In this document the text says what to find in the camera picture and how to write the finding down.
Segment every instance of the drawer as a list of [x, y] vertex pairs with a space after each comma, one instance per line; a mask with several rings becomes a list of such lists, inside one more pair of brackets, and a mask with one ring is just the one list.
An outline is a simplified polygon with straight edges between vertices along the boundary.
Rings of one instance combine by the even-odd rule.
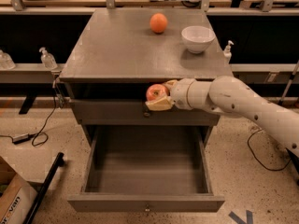
[[217, 212], [204, 144], [194, 126], [97, 126], [79, 212]]
[[148, 111], [142, 100], [77, 100], [70, 101], [78, 123], [83, 125], [199, 125], [215, 126], [218, 115], [202, 110]]

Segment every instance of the cardboard box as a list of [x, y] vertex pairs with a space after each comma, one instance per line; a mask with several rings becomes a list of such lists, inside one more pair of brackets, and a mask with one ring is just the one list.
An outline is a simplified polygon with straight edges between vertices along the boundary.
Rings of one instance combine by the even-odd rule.
[[0, 184], [8, 185], [0, 197], [0, 224], [22, 224], [35, 200], [36, 190], [2, 157]]

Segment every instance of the bottle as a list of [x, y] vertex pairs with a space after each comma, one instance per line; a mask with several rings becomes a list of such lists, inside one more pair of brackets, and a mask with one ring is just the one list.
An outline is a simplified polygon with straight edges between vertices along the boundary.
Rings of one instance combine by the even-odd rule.
[[41, 48], [39, 52], [42, 52], [40, 59], [41, 62], [45, 65], [45, 67], [49, 70], [57, 68], [57, 63], [52, 54], [48, 53], [45, 48]]
[[233, 45], [233, 44], [234, 43], [231, 40], [229, 40], [227, 42], [227, 45], [226, 45], [224, 51], [223, 51], [225, 59], [226, 59], [226, 63], [230, 63], [230, 61], [231, 61], [231, 57], [232, 57], [231, 45]]
[[0, 49], [0, 67], [4, 70], [10, 70], [16, 67], [11, 57]]

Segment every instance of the tiled floor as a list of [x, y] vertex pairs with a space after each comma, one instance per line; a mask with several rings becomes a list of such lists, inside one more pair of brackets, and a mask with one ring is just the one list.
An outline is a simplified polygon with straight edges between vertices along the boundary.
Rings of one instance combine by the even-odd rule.
[[[19, 115], [21, 99], [0, 100], [0, 134], [35, 133], [52, 109], [52, 101], [37, 99], [27, 115]], [[249, 152], [247, 140], [258, 127], [246, 119], [221, 117], [206, 147], [208, 170], [215, 195], [225, 203], [218, 213], [77, 213], [67, 202], [78, 194], [90, 147], [70, 108], [56, 109], [45, 128], [49, 141], [42, 147], [31, 142], [14, 146], [0, 138], [0, 155], [26, 180], [43, 182], [58, 152], [64, 153], [65, 166], [59, 168], [34, 223], [236, 223], [231, 212], [253, 223], [299, 223], [298, 174], [292, 164], [282, 172], [266, 171]], [[288, 157], [266, 133], [256, 134], [251, 145], [269, 167], [281, 167]]]

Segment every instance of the white bowl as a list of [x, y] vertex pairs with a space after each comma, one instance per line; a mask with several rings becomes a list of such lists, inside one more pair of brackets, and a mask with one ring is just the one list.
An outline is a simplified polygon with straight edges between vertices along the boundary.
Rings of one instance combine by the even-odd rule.
[[206, 50], [216, 37], [213, 30], [204, 26], [188, 26], [181, 35], [188, 51], [196, 54]]

